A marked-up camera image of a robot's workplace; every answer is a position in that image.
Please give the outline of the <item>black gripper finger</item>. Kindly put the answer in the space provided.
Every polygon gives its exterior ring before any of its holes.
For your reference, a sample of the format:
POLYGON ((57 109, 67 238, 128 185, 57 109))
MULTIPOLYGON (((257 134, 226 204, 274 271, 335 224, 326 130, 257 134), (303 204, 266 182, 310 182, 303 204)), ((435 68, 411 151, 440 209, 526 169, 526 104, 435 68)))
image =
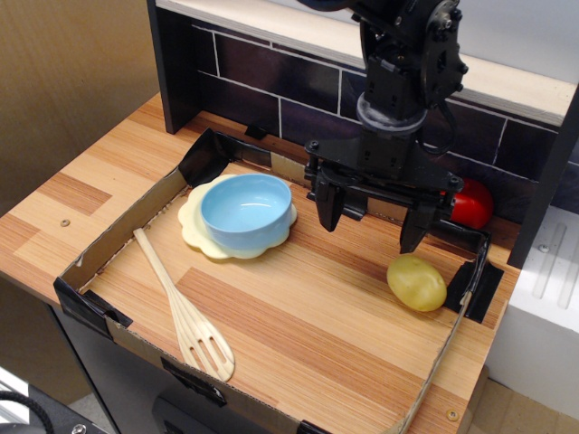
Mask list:
POLYGON ((406 212, 400 234, 400 253, 413 253, 436 221, 432 203, 414 203, 406 212))
POLYGON ((308 198, 316 204, 321 226, 326 231, 334 231, 345 207, 346 186, 318 174, 311 179, 308 198))

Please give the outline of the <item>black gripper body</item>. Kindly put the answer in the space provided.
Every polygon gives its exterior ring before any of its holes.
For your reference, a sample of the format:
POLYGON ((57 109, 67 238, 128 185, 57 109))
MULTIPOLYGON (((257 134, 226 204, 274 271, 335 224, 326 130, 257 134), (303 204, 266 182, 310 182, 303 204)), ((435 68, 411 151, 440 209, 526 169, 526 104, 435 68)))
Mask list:
POLYGON ((415 134, 386 136, 367 129, 349 139, 311 140, 305 145, 308 179, 318 174, 346 186, 346 194, 359 193, 411 207, 436 206, 436 221, 447 220, 454 196, 464 183, 436 165, 416 143, 415 134))

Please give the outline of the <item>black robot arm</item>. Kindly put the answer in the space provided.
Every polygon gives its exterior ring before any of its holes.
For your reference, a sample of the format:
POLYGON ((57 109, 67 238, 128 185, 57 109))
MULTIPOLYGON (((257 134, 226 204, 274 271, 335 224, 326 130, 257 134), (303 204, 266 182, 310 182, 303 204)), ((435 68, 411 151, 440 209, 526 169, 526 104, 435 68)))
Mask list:
POLYGON ((462 18, 455 1, 307 1, 348 9, 360 29, 365 89, 357 137, 311 140, 306 177, 320 224, 333 231, 354 197, 406 207, 400 251, 413 252, 434 223, 451 217, 462 180, 436 165, 456 143, 447 98, 462 89, 462 18))

